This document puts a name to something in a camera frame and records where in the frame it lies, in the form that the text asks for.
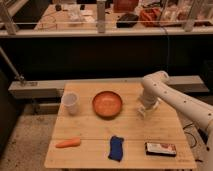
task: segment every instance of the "gray floor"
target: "gray floor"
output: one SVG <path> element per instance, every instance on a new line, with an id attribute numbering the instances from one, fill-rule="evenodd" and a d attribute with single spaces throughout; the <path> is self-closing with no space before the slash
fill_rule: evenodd
<path id="1" fill-rule="evenodd" d="M 182 125 L 188 121 L 179 115 Z M 53 131 L 56 114 L 48 115 L 22 115 L 11 135 L 5 153 L 0 160 L 0 171 L 58 171 L 58 169 L 44 168 L 45 155 Z M 195 159 L 203 159 L 202 151 L 205 148 L 197 129 L 192 126 L 186 131 L 192 133 L 198 141 L 192 148 Z M 186 135 L 189 145 L 194 139 Z M 202 163 L 198 162 L 198 171 Z"/>

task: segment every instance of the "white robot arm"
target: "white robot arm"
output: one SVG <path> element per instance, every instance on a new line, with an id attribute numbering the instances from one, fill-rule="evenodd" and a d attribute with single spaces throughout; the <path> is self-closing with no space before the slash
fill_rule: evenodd
<path id="1" fill-rule="evenodd" d="M 185 95 L 166 85 L 169 76 L 164 71 L 146 75 L 142 78 L 144 88 L 141 102 L 145 109 L 152 108 L 161 98 L 177 111 L 195 122 L 208 135 L 206 154 L 202 171 L 213 170 L 213 106 Z"/>

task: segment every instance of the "carrot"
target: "carrot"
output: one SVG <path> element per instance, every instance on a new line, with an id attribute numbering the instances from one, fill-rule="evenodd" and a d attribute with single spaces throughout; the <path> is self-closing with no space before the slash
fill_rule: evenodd
<path id="1" fill-rule="evenodd" d="M 81 144 L 81 139 L 78 137 L 62 141 L 55 145 L 56 148 L 77 147 Z"/>

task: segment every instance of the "blue towel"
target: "blue towel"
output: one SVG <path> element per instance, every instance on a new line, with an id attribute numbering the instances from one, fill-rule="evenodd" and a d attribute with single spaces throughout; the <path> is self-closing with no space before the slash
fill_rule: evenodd
<path id="1" fill-rule="evenodd" d="M 121 161 L 123 157 L 123 144 L 124 139 L 121 137 L 113 136 L 110 140 L 110 154 L 108 156 L 109 159 Z"/>

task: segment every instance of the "white cup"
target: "white cup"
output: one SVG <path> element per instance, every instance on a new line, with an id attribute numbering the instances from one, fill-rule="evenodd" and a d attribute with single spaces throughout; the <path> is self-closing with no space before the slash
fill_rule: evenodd
<path id="1" fill-rule="evenodd" d="M 61 103 L 67 108 L 70 114 L 74 115 L 78 112 L 78 96 L 75 93 L 64 94 Z"/>

